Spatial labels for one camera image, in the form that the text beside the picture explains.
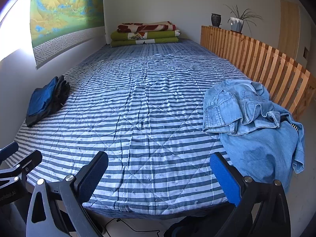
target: bed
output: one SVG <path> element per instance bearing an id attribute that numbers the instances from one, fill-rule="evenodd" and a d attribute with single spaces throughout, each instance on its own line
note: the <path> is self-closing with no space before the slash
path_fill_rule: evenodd
<path id="1" fill-rule="evenodd" d="M 217 134 L 202 132 L 203 94 L 226 79 L 247 78 L 228 60 L 190 40 L 101 50 L 69 70 L 71 93 L 56 114 L 15 141 L 14 165 L 34 149 L 35 185 L 59 181 L 98 151 L 109 166 L 84 207 L 107 217 L 169 219 L 227 201 L 209 167 L 211 153 L 231 164 Z"/>

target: green blanket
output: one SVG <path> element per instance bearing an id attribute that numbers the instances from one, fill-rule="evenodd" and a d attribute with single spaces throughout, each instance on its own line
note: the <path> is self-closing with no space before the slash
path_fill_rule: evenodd
<path id="1" fill-rule="evenodd" d="M 168 38 L 178 37 L 181 34 L 179 30 L 175 31 L 153 31 L 153 32 L 142 32 L 142 33 L 119 33 L 117 31 L 111 34 L 113 41 L 123 40 L 141 40 L 141 39 L 156 39 L 156 38 Z"/>
<path id="2" fill-rule="evenodd" d="M 168 38 L 156 38 L 156 39 L 146 39 L 146 40 L 125 40 L 125 41 L 112 41 L 111 47 L 133 45 L 133 44 L 144 44 L 144 43 L 167 43 L 167 42 L 178 42 L 178 37 L 168 37 Z"/>

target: black cable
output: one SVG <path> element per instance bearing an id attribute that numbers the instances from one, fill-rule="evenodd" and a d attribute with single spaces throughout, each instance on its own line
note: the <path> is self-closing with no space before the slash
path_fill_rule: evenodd
<path id="1" fill-rule="evenodd" d="M 124 221 L 123 221 L 122 219 L 120 219 L 120 218 L 113 218 L 113 219 L 111 219 L 111 220 L 105 225 L 104 228 L 105 228 L 105 231 L 108 233 L 109 237 L 111 237 L 111 235 L 110 235 L 109 232 L 107 231 L 106 226 L 107 226 L 110 222 L 112 222 L 114 219 L 116 219 L 117 222 L 122 221 L 124 224 L 126 224 L 129 228 L 131 228 L 131 229 L 132 229 L 134 232 L 136 232 L 136 233 L 157 232 L 157 236 L 159 237 L 160 230 L 136 231 L 136 230 L 134 230 L 132 227 L 130 227 L 126 222 L 124 222 Z"/>
<path id="2" fill-rule="evenodd" d="M 105 229 L 106 233 L 109 235 L 109 237 L 111 237 L 111 235 L 110 235 L 109 232 L 107 231 L 106 226 L 107 226 L 109 223 L 111 223 L 114 219 L 118 219 L 118 218 L 113 218 L 113 219 L 111 219 L 109 222 L 107 222 L 107 223 L 105 224 L 105 227 L 104 227 L 104 229 Z"/>

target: blue and white striped bedspread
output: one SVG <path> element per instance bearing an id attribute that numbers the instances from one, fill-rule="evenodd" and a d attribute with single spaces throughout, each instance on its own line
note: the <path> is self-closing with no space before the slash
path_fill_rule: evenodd
<path id="1" fill-rule="evenodd" d="M 98 151 L 109 166 L 85 207 L 109 217 L 167 219 L 225 202 L 209 166 L 217 134 L 202 132 L 203 95 L 226 79 L 246 78 L 200 45 L 145 44 L 97 51 L 65 74 L 65 106 L 32 128 L 24 123 L 13 165 L 38 149 L 42 163 L 28 175 L 62 180 Z"/>

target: wooden fence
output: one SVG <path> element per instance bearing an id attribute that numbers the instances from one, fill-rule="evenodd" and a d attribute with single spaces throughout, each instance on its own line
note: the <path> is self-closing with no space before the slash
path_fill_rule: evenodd
<path id="1" fill-rule="evenodd" d="M 200 44 L 263 84 L 271 100 L 288 109 L 295 119 L 309 105 L 316 79 L 279 50 L 243 34 L 211 26 L 202 26 Z"/>

